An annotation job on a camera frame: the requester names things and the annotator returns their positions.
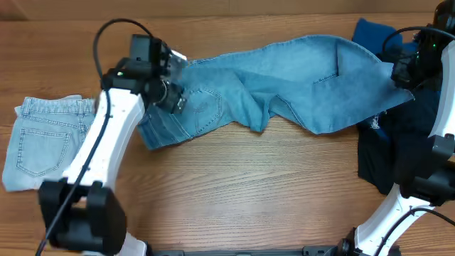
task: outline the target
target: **denim fabric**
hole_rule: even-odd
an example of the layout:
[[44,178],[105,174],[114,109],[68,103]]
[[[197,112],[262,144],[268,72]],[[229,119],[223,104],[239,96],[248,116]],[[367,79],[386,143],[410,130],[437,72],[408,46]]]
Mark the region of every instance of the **denim fabric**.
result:
[[178,81],[182,114],[150,107],[139,123],[147,147],[177,144],[231,122],[261,132],[276,114],[315,133],[349,127],[411,100],[364,47],[336,36],[305,36],[195,60]]
[[93,104],[72,95],[60,100],[27,97],[16,107],[3,171],[5,189],[38,189],[45,178],[61,178],[92,125]]

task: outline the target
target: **wooden table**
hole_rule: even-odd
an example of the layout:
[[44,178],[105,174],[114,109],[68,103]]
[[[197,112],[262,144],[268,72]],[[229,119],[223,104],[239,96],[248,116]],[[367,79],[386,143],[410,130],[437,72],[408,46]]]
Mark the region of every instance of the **wooden table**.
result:
[[[396,27],[432,14],[343,14],[141,20],[190,58],[249,50],[312,33],[352,36],[361,17]],[[0,161],[25,96],[97,95],[91,58],[100,21],[0,23]],[[128,53],[127,24],[101,39],[105,70]],[[147,151],[137,133],[125,154],[117,196],[128,229],[156,249],[239,250],[333,245],[384,199],[357,177],[355,128],[315,136],[280,117],[264,133],[230,124],[201,138]],[[0,255],[32,255],[44,234],[36,192],[0,188]],[[439,209],[455,218],[455,204]],[[398,241],[405,255],[453,255],[455,229],[430,215]],[[49,252],[45,255],[60,255]]]

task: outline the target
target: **jeans pocket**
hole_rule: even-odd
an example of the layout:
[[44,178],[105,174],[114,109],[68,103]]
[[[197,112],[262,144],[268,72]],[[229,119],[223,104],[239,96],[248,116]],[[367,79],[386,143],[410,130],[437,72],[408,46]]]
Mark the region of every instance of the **jeans pocket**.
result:
[[22,128],[16,167],[32,177],[57,170],[65,157],[71,133]]
[[209,132],[209,127],[215,125],[220,118],[221,95],[208,88],[193,89],[188,94],[183,114],[176,114],[174,117],[185,131],[194,137]]

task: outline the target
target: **dark blue jeans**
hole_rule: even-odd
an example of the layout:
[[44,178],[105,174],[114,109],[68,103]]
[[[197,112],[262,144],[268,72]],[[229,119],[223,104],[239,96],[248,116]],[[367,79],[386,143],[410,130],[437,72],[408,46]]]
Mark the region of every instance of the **dark blue jeans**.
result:
[[336,132],[413,98],[394,86],[392,67],[336,36],[195,60],[179,81],[188,97],[183,113],[150,107],[138,128],[149,149],[231,122],[261,132],[275,115],[315,134]]

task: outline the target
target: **light blue denim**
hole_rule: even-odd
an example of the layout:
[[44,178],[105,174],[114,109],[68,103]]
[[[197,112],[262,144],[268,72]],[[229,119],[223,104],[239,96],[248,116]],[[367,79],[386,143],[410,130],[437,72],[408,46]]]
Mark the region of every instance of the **light blue denim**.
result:
[[[395,88],[392,64],[335,36],[306,36],[243,53],[195,60],[179,83],[182,114],[150,107],[139,123],[149,149],[177,144],[230,122],[260,132],[280,115],[315,134],[335,132],[412,99]],[[3,183],[7,191],[58,180],[93,122],[93,100],[27,97],[14,123]]]
[[152,150],[195,138],[231,122],[261,132],[275,115],[305,129],[336,132],[413,98],[364,47],[336,36],[304,36],[216,58],[183,70],[182,114],[150,107],[139,132]]
[[15,108],[2,178],[6,191],[38,189],[44,179],[60,179],[92,125],[93,105],[80,95],[60,100],[26,97]]

